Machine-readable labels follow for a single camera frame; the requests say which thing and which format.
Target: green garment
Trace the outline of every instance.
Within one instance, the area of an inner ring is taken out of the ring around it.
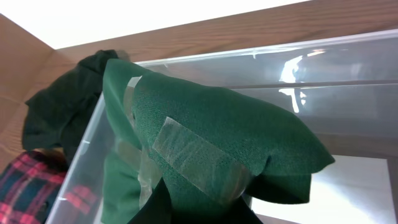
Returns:
[[[116,152],[107,155],[104,169],[101,221],[105,224],[127,223],[139,211],[141,186],[137,179],[138,172]]]
[[[282,108],[112,59],[103,82],[106,111],[116,135],[131,144],[137,145],[137,133],[126,125],[123,97],[130,78],[139,76],[132,112],[141,141],[152,146],[166,118],[172,118],[243,164],[255,176],[249,195],[275,203],[308,202],[311,174],[334,162],[301,120]],[[149,149],[149,157],[163,171],[175,213],[218,216],[229,208],[209,198],[155,150]],[[213,179],[214,192],[233,187],[218,185],[223,179]]]

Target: clear plastic bin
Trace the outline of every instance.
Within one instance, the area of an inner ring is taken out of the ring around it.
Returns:
[[[285,108],[335,155],[335,164],[313,176],[309,204],[254,200],[252,209],[260,217],[396,223],[398,30],[139,64]],[[84,220],[72,223],[100,223],[103,164],[113,140],[101,97],[47,223],[66,223],[65,196],[81,184],[97,199]]]

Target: black fabric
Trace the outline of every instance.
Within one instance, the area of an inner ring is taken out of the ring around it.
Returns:
[[[153,194],[144,207],[134,216],[128,224],[186,224],[186,223],[209,223],[209,224],[261,224],[262,222],[248,207],[245,199],[238,198],[232,207],[219,218],[207,218],[204,216],[182,215],[172,213],[172,204],[169,192],[163,181],[160,180]]]
[[[106,62],[117,57],[114,50],[100,50],[26,101],[22,147],[62,147],[70,164],[102,92]]]

